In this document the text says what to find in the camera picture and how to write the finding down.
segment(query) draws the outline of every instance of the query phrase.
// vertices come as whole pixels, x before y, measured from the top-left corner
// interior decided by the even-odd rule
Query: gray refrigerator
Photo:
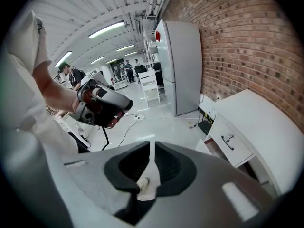
[[[177,116],[197,110],[202,83],[198,26],[161,20],[155,39],[170,111]]]

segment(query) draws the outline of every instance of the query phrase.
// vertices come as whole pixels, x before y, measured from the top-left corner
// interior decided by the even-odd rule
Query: desk drawer
[[[214,122],[210,135],[235,167],[252,155],[241,139],[220,119]]]

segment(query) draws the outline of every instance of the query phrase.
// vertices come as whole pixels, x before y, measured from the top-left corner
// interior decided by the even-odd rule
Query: brick wall
[[[304,133],[303,48],[274,0],[171,0],[162,19],[199,26],[203,94],[250,89]]]

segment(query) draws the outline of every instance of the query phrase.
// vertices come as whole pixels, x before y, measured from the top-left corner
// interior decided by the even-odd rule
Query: dark hair
[[[59,71],[62,73],[63,69],[65,69],[65,67],[71,67],[69,64],[67,64],[66,62],[63,62],[62,64],[59,65],[58,69]]]

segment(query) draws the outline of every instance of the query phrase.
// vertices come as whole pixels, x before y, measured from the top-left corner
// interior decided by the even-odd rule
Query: ceiling light
[[[109,31],[109,30],[112,30],[112,29],[117,28],[117,27],[121,27],[121,26],[123,26],[123,25],[124,25],[124,22],[123,22],[123,21],[118,22],[118,23],[116,23],[116,24],[112,24],[112,25],[110,25],[110,26],[108,26],[108,27],[102,28],[102,29],[100,29],[100,30],[94,32],[93,34],[89,35],[89,37],[90,37],[91,39],[93,39],[93,38],[95,38],[96,36],[99,36],[99,35],[101,35],[101,34],[107,32],[107,31]]]
[[[97,61],[99,61],[99,60],[101,60],[101,59],[103,59],[103,58],[105,58],[105,56],[103,56],[103,57],[101,57],[101,58],[95,60],[94,62],[91,62],[91,64],[93,64],[93,63],[95,63],[95,62],[97,62]]]
[[[114,59],[114,60],[112,60],[112,61],[108,61],[106,64],[112,63],[112,62],[115,62],[115,61],[117,61],[117,59]]]
[[[122,51],[122,50],[126,50],[126,49],[133,48],[133,47],[134,47],[134,45],[130,45],[130,46],[127,46],[127,47],[120,48],[116,51]]]
[[[129,53],[129,54],[126,54],[125,56],[129,56],[129,55],[132,55],[132,54],[135,54],[135,53],[137,53],[137,51]]]
[[[72,52],[71,52],[71,51],[68,51],[68,52],[59,60],[59,62],[57,62],[57,64],[55,65],[55,67],[59,67],[60,64],[63,63],[63,61],[66,60],[67,57],[68,57],[69,55],[71,55],[71,54],[72,54]]]

